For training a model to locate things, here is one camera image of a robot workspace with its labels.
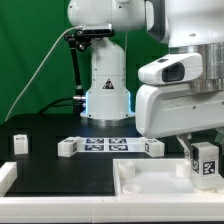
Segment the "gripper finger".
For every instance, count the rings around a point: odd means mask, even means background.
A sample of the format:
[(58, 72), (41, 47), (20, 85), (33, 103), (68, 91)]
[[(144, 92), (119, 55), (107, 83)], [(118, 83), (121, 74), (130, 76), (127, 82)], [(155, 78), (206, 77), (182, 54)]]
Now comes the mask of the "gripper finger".
[(180, 134), (177, 135), (176, 138), (184, 149), (185, 158), (191, 160), (193, 158), (193, 147), (190, 143), (191, 135), (189, 133)]

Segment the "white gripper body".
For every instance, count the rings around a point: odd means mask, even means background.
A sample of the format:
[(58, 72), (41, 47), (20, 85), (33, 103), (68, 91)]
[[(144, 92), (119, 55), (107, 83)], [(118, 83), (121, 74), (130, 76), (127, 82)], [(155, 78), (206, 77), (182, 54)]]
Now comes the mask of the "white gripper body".
[(147, 138), (160, 138), (224, 126), (224, 91), (195, 93), (191, 89), (191, 82), (202, 72), (198, 53), (168, 54), (141, 67), (137, 131)]

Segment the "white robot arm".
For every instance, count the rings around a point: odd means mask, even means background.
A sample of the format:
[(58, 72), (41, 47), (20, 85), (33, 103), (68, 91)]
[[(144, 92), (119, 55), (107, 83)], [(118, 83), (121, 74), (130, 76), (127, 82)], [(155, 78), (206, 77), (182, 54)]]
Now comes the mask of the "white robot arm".
[(224, 0), (71, 0), (68, 18), (84, 39), (144, 27), (169, 53), (138, 70), (136, 128), (147, 138), (224, 126)]

